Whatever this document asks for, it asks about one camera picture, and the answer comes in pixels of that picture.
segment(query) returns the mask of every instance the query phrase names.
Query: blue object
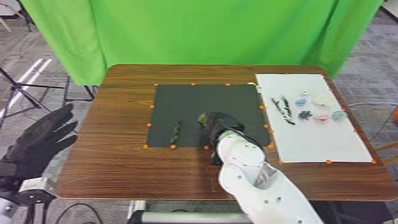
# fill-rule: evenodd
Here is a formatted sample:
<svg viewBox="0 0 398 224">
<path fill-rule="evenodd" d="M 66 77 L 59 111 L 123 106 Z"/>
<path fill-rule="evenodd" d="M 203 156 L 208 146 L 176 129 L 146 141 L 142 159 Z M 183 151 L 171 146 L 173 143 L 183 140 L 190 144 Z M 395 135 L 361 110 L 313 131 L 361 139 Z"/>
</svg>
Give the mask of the blue object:
<svg viewBox="0 0 398 224">
<path fill-rule="evenodd" d="M 306 100 L 306 99 L 299 99 L 299 100 L 295 101 L 295 105 L 297 105 L 299 107 L 302 107 L 302 106 L 306 105 L 306 103 L 308 103 L 308 100 Z"/>
</svg>

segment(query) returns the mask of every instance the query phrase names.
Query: wooden table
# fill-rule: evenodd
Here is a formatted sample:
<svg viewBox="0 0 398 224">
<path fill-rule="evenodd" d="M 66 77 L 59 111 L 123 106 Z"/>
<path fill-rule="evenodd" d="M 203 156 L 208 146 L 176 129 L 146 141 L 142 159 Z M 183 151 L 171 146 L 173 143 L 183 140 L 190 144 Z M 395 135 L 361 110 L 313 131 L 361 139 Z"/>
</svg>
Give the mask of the wooden table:
<svg viewBox="0 0 398 224">
<path fill-rule="evenodd" d="M 231 200 L 219 186 L 212 151 L 196 148 L 144 149 L 155 84 L 244 84 L 256 73 L 325 74 L 311 66 L 116 65 L 109 69 L 84 121 L 61 180 L 59 196 L 69 199 Z M 295 182 L 309 200 L 388 201 L 398 196 L 391 176 L 364 138 L 332 82 L 340 103 L 359 131 L 372 163 L 270 164 Z"/>
</svg>

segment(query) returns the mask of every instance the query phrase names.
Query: green screen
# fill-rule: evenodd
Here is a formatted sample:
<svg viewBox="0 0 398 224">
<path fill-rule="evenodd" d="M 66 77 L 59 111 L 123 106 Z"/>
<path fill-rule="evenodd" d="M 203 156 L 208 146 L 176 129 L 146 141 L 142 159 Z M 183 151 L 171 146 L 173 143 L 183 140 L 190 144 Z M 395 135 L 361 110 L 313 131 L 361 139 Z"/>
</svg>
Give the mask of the green screen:
<svg viewBox="0 0 398 224">
<path fill-rule="evenodd" d="M 80 85 L 116 64 L 318 65 L 336 76 L 382 0 L 23 0 Z"/>
</svg>

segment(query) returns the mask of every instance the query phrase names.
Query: white paper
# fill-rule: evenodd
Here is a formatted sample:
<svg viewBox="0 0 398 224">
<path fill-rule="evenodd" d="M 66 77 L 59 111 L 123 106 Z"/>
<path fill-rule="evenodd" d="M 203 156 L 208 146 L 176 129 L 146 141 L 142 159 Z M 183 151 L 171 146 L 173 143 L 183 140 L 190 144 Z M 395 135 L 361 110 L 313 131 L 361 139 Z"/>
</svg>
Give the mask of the white paper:
<svg viewBox="0 0 398 224">
<path fill-rule="evenodd" d="M 325 162 L 327 160 L 372 162 L 370 151 L 348 118 L 336 122 L 331 117 L 325 123 L 315 119 L 318 114 L 332 115 L 332 112 L 341 110 L 324 76 L 318 74 L 260 74 L 256 78 L 281 161 L 286 163 Z M 304 90 L 308 91 L 308 103 L 304 107 L 297 107 L 295 101 L 304 98 L 300 96 Z M 272 98 L 281 101 L 281 96 L 290 102 L 295 125 L 284 121 L 272 103 Z M 316 97 L 327 97 L 332 100 L 331 107 L 313 104 Z M 299 119 L 299 113 L 304 110 L 315 115 L 309 120 Z"/>
</svg>

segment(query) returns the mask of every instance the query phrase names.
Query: dark green mat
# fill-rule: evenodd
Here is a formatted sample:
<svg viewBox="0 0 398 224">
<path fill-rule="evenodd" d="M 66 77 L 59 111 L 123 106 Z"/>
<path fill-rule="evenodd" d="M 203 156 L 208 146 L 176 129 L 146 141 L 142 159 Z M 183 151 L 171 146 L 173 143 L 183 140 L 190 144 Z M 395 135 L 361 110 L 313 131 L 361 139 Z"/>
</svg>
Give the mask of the dark green mat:
<svg viewBox="0 0 398 224">
<path fill-rule="evenodd" d="M 263 128 L 260 95 L 252 85 L 160 85 L 155 95 L 155 109 L 148 134 L 149 147 L 171 146 L 173 130 L 181 123 L 178 147 L 206 144 L 197 117 L 203 112 L 228 113 L 245 125 L 245 134 L 258 143 L 270 143 Z"/>
</svg>

